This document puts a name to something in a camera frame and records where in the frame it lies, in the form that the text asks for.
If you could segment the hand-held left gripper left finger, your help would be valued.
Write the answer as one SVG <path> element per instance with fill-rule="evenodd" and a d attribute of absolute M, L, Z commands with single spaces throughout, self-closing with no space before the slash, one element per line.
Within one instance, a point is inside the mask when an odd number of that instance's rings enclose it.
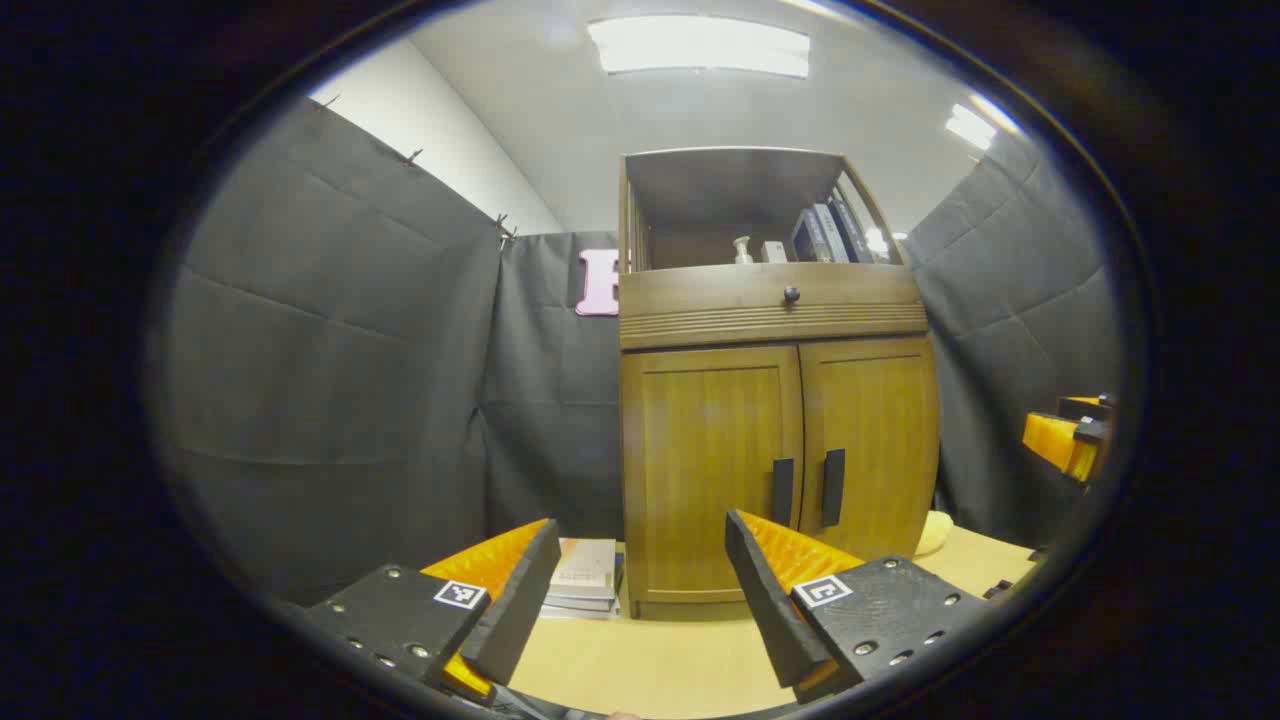
<path fill-rule="evenodd" d="M 543 518 L 426 568 L 389 562 L 303 610 L 356 655 L 467 701 L 509 684 L 561 560 Z"/>

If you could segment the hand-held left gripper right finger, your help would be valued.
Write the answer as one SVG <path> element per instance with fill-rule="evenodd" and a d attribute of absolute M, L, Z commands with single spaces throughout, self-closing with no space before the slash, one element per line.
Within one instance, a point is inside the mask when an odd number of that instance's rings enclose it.
<path fill-rule="evenodd" d="M 730 510 L 724 552 L 780 685 L 801 705 L 936 653 L 991 609 L 909 559 L 864 561 Z"/>

